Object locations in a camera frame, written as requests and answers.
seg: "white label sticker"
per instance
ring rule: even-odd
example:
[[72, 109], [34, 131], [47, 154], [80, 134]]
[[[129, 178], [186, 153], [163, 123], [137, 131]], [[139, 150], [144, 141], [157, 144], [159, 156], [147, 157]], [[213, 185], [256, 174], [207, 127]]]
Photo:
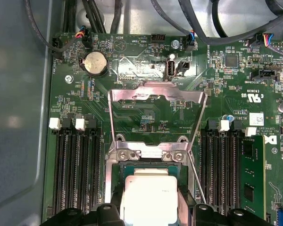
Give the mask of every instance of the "white label sticker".
[[250, 126], [264, 126], [264, 114], [250, 113]]

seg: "wire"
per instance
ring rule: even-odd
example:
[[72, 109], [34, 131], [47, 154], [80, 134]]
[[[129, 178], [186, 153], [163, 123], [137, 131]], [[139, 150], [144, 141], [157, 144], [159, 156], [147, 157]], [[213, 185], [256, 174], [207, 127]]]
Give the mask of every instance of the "wire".
[[121, 19], [122, 14], [122, 0], [115, 0], [114, 5], [114, 17], [111, 24], [110, 33], [116, 34], [118, 30], [118, 25]]
[[192, 41], [194, 41], [195, 40], [195, 34], [194, 34], [194, 31], [190, 31], [190, 33], [189, 33], [191, 36], [192, 36]]
[[269, 36], [268, 42], [267, 42], [268, 45], [270, 45], [273, 36], [274, 36], [274, 34], [271, 34], [271, 35]]
[[283, 7], [276, 0], [265, 0], [269, 10], [276, 16], [283, 14]]
[[188, 35], [190, 32], [184, 28], [182, 28], [180, 25], [178, 25], [174, 20], [172, 20], [165, 12], [164, 10], [160, 7], [159, 3], [157, 2], [157, 0], [151, 0], [152, 6], [154, 7], [154, 9], [156, 10], [156, 12], [158, 12], [158, 14], [165, 20], [167, 21], [169, 24], [171, 24], [174, 28], [176, 28], [177, 30], [179, 30], [180, 32]]
[[78, 32], [78, 33], [75, 34], [75, 37], [78, 37], [78, 35], [81, 35], [81, 36], [80, 36], [80, 38], [81, 38], [81, 37], [84, 36], [85, 34], [84, 34], [84, 32]]
[[69, 0], [65, 0], [64, 7], [64, 20], [63, 20], [63, 32], [68, 32], [68, 20], [69, 20]]
[[75, 14], [76, 14], [76, 0], [69, 0], [69, 11], [68, 11], [69, 32], [75, 32]]
[[269, 45], [267, 48], [270, 49], [270, 50], [272, 50], [272, 51], [274, 51], [275, 53], [278, 53], [278, 54], [283, 55], [283, 51], [281, 51], [281, 50], [279, 50], [279, 49], [273, 47], [272, 45]]
[[235, 36], [227, 37], [227, 38], [209, 38], [205, 35], [202, 27], [200, 26], [190, 0], [178, 0], [178, 2], [189, 24], [194, 29], [198, 37], [207, 45], [212, 45], [212, 46], [225, 45], [225, 44], [229, 44], [229, 43], [233, 43], [239, 40], [244, 40], [244, 39], [253, 37], [257, 33], [262, 33], [266, 30], [269, 30], [283, 21], [283, 15], [281, 15], [280, 17], [270, 21], [269, 23], [263, 26], [260, 26], [254, 30], [245, 32], [243, 34], [239, 34], [239, 35], [235, 35]]
[[221, 38], [226, 38], [227, 35], [224, 32], [220, 24], [219, 15], [218, 15], [219, 0], [211, 0], [211, 2], [213, 3], [212, 4], [212, 19], [213, 19], [214, 27]]
[[28, 19], [29, 19], [29, 22], [30, 22], [30, 25], [32, 26], [34, 32], [36, 33], [38, 39], [44, 44], [46, 45], [49, 49], [51, 49], [52, 51], [55, 51], [55, 52], [58, 52], [58, 53], [61, 53], [61, 52], [64, 52], [66, 51], [67, 49], [69, 49], [72, 44], [74, 44], [74, 42], [76, 41], [76, 37], [73, 37], [65, 46], [63, 46], [62, 48], [57, 48], [57, 47], [54, 47], [53, 45], [51, 45], [50, 43], [48, 43], [45, 38], [42, 36], [37, 24], [36, 24], [36, 21], [34, 20], [34, 17], [33, 17], [33, 12], [32, 12], [32, 8], [31, 8], [31, 5], [30, 5], [30, 0], [24, 0], [24, 3], [25, 3], [25, 10], [26, 10], [26, 13], [27, 13], [27, 16], [28, 16]]
[[94, 18], [97, 22], [97, 25], [99, 27], [100, 33], [106, 33], [106, 29], [102, 20], [102, 17], [100, 16], [100, 11], [98, 6], [96, 5], [94, 0], [89, 0], [89, 5], [91, 7], [91, 10], [93, 12]]
[[85, 8], [85, 10], [86, 10], [86, 14], [87, 14], [87, 16], [88, 16], [88, 20], [89, 20], [89, 22], [90, 22], [92, 31], [93, 31], [94, 33], [100, 33], [100, 31], [99, 31], [99, 29], [98, 29], [98, 26], [97, 26], [97, 24], [96, 24], [95, 18], [94, 18], [94, 16], [93, 16], [93, 12], [92, 12], [92, 10], [91, 10], [91, 7], [90, 7], [88, 1], [87, 1], [87, 0], [82, 0], [82, 2], [83, 2], [83, 5], [84, 5], [84, 8]]
[[263, 40], [264, 40], [265, 47], [267, 47], [268, 44], [267, 44], [267, 35], [266, 34], [263, 34]]

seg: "memory chip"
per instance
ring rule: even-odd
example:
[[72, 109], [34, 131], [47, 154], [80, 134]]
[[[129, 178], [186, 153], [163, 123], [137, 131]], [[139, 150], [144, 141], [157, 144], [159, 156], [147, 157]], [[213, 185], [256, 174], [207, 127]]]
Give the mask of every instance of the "memory chip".
[[243, 153], [247, 157], [253, 157], [254, 155], [254, 147], [253, 147], [253, 142], [251, 141], [244, 141], [243, 142]]
[[244, 197], [249, 201], [254, 201], [254, 188], [248, 184], [244, 184]]
[[237, 55], [226, 55], [225, 56], [226, 67], [238, 67], [238, 56]]

